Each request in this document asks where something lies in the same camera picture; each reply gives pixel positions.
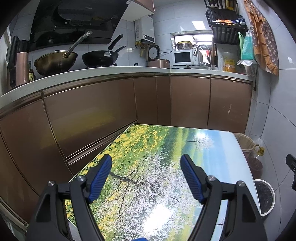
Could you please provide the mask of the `white trash bin black liner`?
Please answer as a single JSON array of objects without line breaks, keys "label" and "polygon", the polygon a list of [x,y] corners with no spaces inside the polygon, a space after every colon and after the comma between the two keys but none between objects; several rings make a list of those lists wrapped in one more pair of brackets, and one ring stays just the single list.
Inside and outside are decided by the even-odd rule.
[{"label": "white trash bin black liner", "polygon": [[275,192],[273,187],[265,180],[254,180],[257,195],[259,198],[261,217],[268,216],[275,206]]}]

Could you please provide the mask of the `beige lined trash bin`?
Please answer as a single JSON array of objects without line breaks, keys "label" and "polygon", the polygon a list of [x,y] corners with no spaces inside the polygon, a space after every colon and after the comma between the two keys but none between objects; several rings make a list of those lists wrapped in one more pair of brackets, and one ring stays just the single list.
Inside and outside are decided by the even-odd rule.
[{"label": "beige lined trash bin", "polygon": [[236,137],[236,140],[238,141],[245,158],[248,159],[251,152],[254,150],[254,141],[242,133],[234,133],[234,136]]}]

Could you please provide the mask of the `cooking oil jug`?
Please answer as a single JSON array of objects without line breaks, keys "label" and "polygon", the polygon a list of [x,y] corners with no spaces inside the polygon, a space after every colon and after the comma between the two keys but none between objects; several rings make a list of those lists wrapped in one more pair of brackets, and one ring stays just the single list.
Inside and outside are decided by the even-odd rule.
[{"label": "cooking oil jug", "polygon": [[256,144],[249,155],[247,162],[252,173],[253,179],[260,179],[263,172],[263,164],[260,161],[264,155],[265,148]]}]

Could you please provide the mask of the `yellow package on counter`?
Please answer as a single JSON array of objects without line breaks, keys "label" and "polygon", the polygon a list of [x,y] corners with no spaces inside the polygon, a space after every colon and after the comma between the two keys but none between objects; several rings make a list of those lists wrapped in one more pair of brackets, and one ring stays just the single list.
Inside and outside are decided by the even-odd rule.
[{"label": "yellow package on counter", "polygon": [[223,71],[235,73],[235,61],[229,57],[223,57]]}]

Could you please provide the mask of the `orange patterned cloth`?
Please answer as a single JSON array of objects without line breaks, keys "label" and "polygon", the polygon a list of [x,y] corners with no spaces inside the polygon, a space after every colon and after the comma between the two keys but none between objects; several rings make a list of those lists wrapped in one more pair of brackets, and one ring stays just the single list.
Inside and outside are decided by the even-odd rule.
[{"label": "orange patterned cloth", "polygon": [[260,68],[275,76],[279,75],[278,49],[272,29],[252,1],[243,1],[250,21],[255,60]]}]

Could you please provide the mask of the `teal hanging bag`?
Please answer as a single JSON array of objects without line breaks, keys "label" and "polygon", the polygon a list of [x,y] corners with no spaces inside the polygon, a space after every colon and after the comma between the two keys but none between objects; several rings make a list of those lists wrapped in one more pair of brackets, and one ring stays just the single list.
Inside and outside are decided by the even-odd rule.
[{"label": "teal hanging bag", "polygon": [[246,32],[245,37],[239,32],[241,60],[254,60],[253,40],[250,32]]}]

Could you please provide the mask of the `chrome faucet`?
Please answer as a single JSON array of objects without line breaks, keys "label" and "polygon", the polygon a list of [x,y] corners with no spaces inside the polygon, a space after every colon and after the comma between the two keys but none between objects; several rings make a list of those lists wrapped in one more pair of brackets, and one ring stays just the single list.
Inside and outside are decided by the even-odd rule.
[{"label": "chrome faucet", "polygon": [[212,54],[207,45],[199,44],[193,52],[193,59],[199,67],[212,70]]}]

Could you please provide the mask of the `white microwave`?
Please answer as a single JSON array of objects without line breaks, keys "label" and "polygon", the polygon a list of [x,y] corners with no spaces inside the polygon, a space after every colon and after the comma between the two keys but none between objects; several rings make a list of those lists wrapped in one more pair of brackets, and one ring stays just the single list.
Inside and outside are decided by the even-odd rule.
[{"label": "white microwave", "polygon": [[173,51],[173,66],[199,66],[199,59],[194,56],[194,51],[194,49]]}]

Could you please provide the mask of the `brass wok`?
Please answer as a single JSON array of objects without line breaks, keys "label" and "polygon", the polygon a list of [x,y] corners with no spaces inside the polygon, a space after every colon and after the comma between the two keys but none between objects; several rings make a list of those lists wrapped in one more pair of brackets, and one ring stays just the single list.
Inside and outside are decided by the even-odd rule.
[{"label": "brass wok", "polygon": [[67,51],[54,51],[44,54],[36,59],[34,61],[34,66],[37,72],[42,76],[51,76],[70,70],[78,57],[78,54],[74,52],[74,49],[92,34],[92,31],[86,32],[79,39],[77,39]]}]

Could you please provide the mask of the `black dish rack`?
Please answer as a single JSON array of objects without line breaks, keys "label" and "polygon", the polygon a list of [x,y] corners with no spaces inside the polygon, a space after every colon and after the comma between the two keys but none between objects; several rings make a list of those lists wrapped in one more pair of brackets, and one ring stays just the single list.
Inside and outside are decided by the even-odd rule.
[{"label": "black dish rack", "polygon": [[243,16],[238,14],[237,1],[204,1],[206,18],[212,29],[214,42],[239,45],[239,36],[245,36],[247,26]]}]

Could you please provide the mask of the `copper thermos bottle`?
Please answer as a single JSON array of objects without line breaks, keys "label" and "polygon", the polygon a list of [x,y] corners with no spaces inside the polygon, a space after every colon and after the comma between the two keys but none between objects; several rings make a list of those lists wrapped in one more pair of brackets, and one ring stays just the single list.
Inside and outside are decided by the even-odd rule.
[{"label": "copper thermos bottle", "polygon": [[20,40],[16,52],[16,86],[29,83],[29,41]]}]

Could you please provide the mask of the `black frying pan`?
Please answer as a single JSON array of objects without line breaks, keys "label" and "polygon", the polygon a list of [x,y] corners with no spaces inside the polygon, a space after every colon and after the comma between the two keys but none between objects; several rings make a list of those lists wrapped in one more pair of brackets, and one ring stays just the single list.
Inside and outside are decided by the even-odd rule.
[{"label": "black frying pan", "polygon": [[122,46],[113,51],[114,46],[123,38],[123,34],[120,34],[109,46],[108,50],[97,50],[87,52],[82,55],[83,63],[88,68],[95,67],[108,67],[113,65],[118,59],[118,53],[125,48]]}]

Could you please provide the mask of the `white water heater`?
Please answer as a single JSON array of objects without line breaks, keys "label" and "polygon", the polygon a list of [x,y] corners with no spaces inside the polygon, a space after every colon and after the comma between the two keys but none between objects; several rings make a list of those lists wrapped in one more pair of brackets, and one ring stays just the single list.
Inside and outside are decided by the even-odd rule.
[{"label": "white water heater", "polygon": [[135,39],[145,43],[155,43],[154,23],[150,16],[144,16],[134,22]]}]

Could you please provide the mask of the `black range hood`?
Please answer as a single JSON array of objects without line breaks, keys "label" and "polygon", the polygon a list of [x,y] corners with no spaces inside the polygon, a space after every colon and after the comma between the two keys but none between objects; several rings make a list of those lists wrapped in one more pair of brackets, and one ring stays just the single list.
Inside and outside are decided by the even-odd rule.
[{"label": "black range hood", "polygon": [[39,1],[30,34],[30,51],[70,45],[88,31],[84,44],[111,42],[129,1]]}]

